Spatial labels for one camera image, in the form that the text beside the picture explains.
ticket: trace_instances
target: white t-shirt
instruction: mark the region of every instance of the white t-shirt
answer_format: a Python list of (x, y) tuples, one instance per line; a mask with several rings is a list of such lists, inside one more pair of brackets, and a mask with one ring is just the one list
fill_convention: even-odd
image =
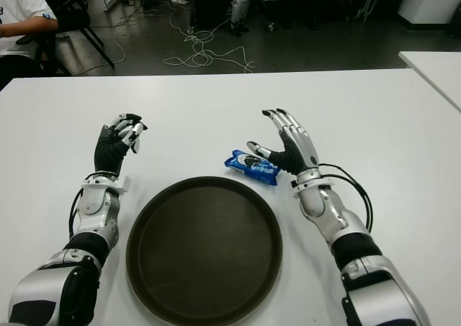
[[(0, 24), (23, 22), (32, 17), (56, 19), (45, 0), (0, 0)], [(0, 56), (15, 54), (34, 58), (36, 44), (17, 45), (19, 38), (21, 36), (0, 38)]]

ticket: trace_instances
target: blue snack package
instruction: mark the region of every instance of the blue snack package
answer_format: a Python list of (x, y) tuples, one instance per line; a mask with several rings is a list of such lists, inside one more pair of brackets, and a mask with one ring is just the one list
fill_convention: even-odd
[(280, 168), (264, 158), (234, 150), (232, 151), (232, 157), (227, 159), (224, 165), (265, 184), (277, 185), (275, 176), (279, 173)]

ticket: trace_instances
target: white wall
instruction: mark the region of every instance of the white wall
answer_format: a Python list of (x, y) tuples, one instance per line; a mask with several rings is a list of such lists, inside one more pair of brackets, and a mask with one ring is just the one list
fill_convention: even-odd
[(461, 0), (403, 0), (399, 14), (414, 24), (446, 24)]

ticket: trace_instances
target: black glove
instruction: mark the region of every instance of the black glove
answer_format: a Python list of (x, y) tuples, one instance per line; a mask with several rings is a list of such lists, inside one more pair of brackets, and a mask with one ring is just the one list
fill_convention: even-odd
[(128, 149), (138, 153), (139, 136), (143, 130), (147, 130), (146, 125), (135, 114), (120, 114), (117, 119), (105, 124), (94, 151), (95, 170), (118, 176)]
[(279, 130), (285, 151), (276, 152), (260, 146), (257, 142), (248, 141), (246, 144), (250, 150), (293, 175), (318, 167), (317, 152), (312, 141), (293, 116), (283, 109), (263, 110), (262, 114), (270, 117)]

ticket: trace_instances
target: person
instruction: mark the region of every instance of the person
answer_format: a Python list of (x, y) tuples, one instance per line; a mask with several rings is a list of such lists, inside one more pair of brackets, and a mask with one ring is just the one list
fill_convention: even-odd
[(13, 78), (39, 76), (35, 43), (17, 45), (21, 36), (58, 29), (45, 0), (0, 0), (0, 90)]

